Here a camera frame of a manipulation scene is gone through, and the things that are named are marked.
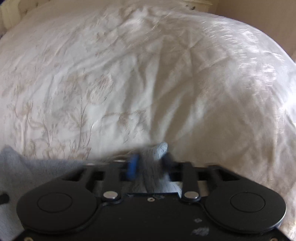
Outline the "cream floral bedspread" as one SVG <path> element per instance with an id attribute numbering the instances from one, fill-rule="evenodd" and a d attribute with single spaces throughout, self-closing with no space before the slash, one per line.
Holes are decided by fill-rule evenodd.
<path id="1" fill-rule="evenodd" d="M 49 1 L 1 38 L 1 146 L 91 160 L 167 142 L 280 193 L 295 239 L 295 63 L 180 1 Z"/>

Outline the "right white nightstand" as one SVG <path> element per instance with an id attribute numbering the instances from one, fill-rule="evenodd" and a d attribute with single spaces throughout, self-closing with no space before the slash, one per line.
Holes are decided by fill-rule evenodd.
<path id="1" fill-rule="evenodd" d="M 192 10 L 215 13 L 219 0 L 186 0 L 183 2 Z"/>

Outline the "cream tufted headboard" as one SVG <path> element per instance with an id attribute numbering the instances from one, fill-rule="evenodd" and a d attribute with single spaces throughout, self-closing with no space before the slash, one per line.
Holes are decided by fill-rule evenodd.
<path id="1" fill-rule="evenodd" d="M 31 11 L 34 1 L 8 0 L 1 3 L 1 16 L 6 31 L 17 25 L 23 17 Z"/>

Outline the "grey speckled pants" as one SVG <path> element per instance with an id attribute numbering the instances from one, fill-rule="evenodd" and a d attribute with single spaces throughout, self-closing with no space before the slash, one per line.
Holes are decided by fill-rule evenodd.
<path id="1" fill-rule="evenodd" d="M 115 160 L 131 163 L 133 157 L 138 157 L 136 179 L 123 186 L 125 192 L 180 194 L 180 186 L 170 182 L 162 163 L 167 150 L 167 143 L 160 143 L 125 155 L 92 160 L 90 164 L 105 165 Z M 11 147 L 5 147 L 1 151 L 1 191 L 7 193 L 10 200 L 1 205 L 1 240 L 13 240 L 23 230 L 16 214 L 16 203 L 22 195 L 85 163 L 82 160 L 30 160 Z"/>

